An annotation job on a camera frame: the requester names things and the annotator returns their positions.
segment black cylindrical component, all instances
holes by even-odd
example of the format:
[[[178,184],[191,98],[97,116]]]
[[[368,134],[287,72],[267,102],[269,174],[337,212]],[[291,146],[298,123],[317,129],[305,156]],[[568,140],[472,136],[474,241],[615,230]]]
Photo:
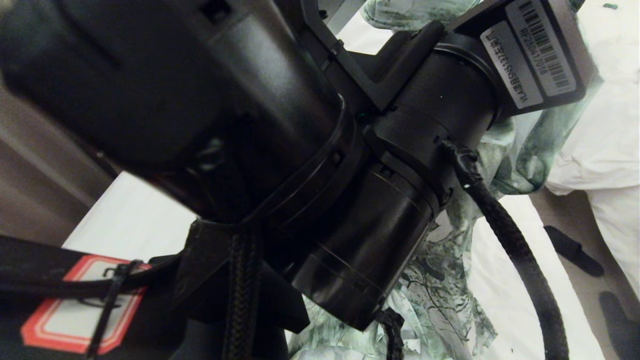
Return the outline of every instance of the black cylindrical component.
[[[345,112],[271,1],[18,1],[2,20],[12,90],[203,217],[239,220]]]
[[[309,229],[310,255],[288,269],[293,285],[364,330],[450,196],[452,168],[434,140],[476,148],[497,100],[486,74],[451,53],[432,53],[365,130],[373,155],[334,207]]]
[[[454,177],[434,141],[452,138],[475,149],[498,106],[494,89],[479,67],[436,50],[398,95],[393,111],[376,119],[373,128],[445,203]]]

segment black wire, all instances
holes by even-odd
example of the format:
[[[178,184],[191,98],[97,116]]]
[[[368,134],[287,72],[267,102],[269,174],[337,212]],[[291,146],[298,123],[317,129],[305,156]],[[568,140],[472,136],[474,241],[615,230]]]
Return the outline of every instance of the black wire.
[[[545,359],[569,359],[562,315],[556,298],[518,226],[484,185],[476,167],[477,154],[468,147],[450,140],[439,142],[449,161],[454,165],[460,185],[473,198],[486,217],[527,288],[540,321],[545,344]]]
[[[176,271],[182,253],[178,253],[149,270],[128,276],[121,291],[130,291],[147,286],[162,279],[164,275]],[[0,280],[0,298],[60,298],[77,299],[84,297],[105,297],[111,286],[111,280],[97,281],[23,281],[16,279]]]

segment white bedsheet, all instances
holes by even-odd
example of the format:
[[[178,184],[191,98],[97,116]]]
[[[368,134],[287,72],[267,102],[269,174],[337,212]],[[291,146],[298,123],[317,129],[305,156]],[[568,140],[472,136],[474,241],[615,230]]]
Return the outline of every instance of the white bedsheet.
[[[598,228],[640,299],[639,3],[578,12],[604,83],[556,158],[547,188],[585,190]]]
[[[571,282],[526,196],[501,200],[525,234],[549,280],[564,318],[571,358],[603,360]],[[194,214],[124,172],[69,236],[63,247],[124,259],[174,254]],[[493,322],[498,337],[485,359],[542,360],[542,335],[531,300],[497,239],[481,219],[474,229],[469,286]]]

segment green patterned fabric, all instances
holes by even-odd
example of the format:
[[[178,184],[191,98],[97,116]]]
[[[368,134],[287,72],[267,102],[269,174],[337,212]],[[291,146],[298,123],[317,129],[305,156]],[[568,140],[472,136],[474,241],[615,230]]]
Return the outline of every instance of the green patterned fabric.
[[[479,1],[368,0],[364,19],[377,28],[416,30],[431,20],[449,22]],[[494,124],[478,147],[479,170],[496,196],[524,194],[545,182],[554,156],[580,114],[602,84],[593,81],[581,102],[519,115]],[[415,257],[404,270],[385,306],[405,319],[405,359],[482,359],[498,334],[467,286],[471,270],[471,235],[480,210],[461,188],[447,207],[447,232],[426,231]],[[439,281],[433,270],[444,274]],[[376,322],[354,330],[309,300],[311,325],[293,335],[293,359],[385,359],[387,339]]]

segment red and white label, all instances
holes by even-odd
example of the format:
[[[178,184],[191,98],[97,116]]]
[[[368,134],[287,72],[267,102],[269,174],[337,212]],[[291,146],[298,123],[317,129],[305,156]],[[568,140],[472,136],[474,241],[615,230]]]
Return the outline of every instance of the red and white label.
[[[65,281],[104,280],[127,260],[85,255],[64,277]],[[141,264],[137,270],[151,266]],[[119,346],[138,309],[145,288],[120,294],[109,317],[98,354]],[[66,352],[85,353],[98,324],[102,299],[47,299],[24,323],[20,332],[25,345]]]

